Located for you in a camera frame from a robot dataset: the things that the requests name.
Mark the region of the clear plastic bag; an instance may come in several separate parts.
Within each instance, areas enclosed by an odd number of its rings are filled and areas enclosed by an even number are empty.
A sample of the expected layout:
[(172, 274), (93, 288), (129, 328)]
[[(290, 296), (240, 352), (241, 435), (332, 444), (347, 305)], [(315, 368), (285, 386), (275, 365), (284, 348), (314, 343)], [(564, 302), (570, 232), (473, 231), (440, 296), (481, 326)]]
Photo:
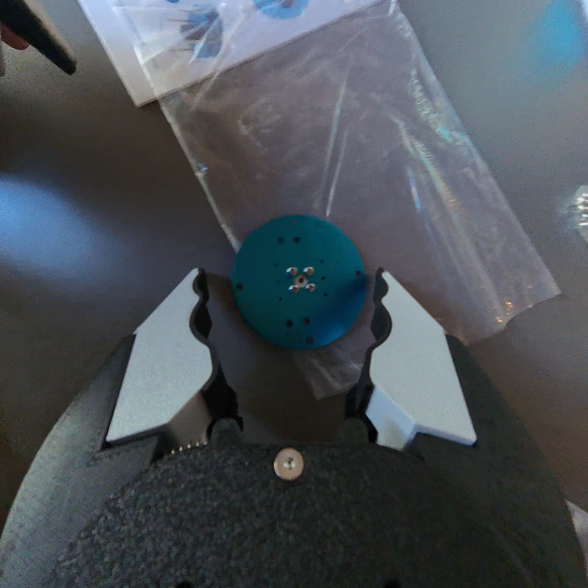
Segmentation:
[(464, 343), (560, 293), (397, 1), (112, 1), (234, 250), (341, 228)]

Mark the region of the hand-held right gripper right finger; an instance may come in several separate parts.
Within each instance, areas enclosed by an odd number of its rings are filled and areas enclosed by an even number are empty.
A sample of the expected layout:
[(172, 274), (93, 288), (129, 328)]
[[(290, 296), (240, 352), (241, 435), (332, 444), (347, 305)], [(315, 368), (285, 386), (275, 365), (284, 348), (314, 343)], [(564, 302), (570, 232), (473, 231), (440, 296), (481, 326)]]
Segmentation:
[(373, 302), (375, 341), (346, 395), (346, 417), (361, 420), (371, 442), (394, 450), (417, 435), (473, 446), (477, 434), (444, 328), (382, 268)]

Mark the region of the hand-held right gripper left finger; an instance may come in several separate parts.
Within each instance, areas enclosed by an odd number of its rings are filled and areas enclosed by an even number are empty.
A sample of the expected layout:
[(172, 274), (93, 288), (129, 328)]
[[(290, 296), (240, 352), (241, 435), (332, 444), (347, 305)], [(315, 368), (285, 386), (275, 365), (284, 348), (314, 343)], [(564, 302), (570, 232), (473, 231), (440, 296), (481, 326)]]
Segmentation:
[(107, 446), (151, 436), (171, 449), (206, 445), (224, 419), (242, 431), (236, 393), (209, 341), (208, 302), (206, 272), (195, 268), (136, 329)]

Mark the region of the white assembly instruction sheet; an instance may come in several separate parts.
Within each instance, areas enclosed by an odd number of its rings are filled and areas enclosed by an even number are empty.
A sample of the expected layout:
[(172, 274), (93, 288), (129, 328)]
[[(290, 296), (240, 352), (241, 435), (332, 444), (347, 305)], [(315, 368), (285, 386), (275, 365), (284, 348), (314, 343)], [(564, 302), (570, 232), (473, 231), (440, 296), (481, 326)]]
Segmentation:
[(136, 107), (376, 1), (79, 1)]

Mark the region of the blue round metal disc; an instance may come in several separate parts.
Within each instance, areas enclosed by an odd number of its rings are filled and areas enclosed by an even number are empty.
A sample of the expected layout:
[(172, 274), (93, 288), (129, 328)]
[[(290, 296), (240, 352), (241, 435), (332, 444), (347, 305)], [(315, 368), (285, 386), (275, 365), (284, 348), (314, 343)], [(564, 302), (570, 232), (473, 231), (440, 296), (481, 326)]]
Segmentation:
[(268, 221), (243, 241), (231, 275), (241, 317), (266, 341), (312, 350), (346, 334), (366, 296), (364, 263), (337, 226), (308, 215)]

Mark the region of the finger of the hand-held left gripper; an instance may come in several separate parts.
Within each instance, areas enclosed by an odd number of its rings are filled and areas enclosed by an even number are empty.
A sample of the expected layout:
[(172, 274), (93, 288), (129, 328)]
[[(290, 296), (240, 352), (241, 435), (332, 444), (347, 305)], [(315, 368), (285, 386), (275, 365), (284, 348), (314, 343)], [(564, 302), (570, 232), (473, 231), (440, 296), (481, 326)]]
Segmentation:
[(38, 1), (1, 1), (1, 25), (64, 73), (76, 72), (70, 45)]

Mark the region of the pile of small screw bags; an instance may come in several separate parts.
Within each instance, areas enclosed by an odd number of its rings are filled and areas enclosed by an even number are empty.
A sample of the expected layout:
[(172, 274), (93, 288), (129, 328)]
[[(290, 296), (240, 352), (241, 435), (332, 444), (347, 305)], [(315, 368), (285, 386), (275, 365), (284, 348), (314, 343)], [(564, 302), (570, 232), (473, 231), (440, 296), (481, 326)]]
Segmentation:
[(562, 214), (566, 230), (587, 244), (587, 183), (569, 193)]

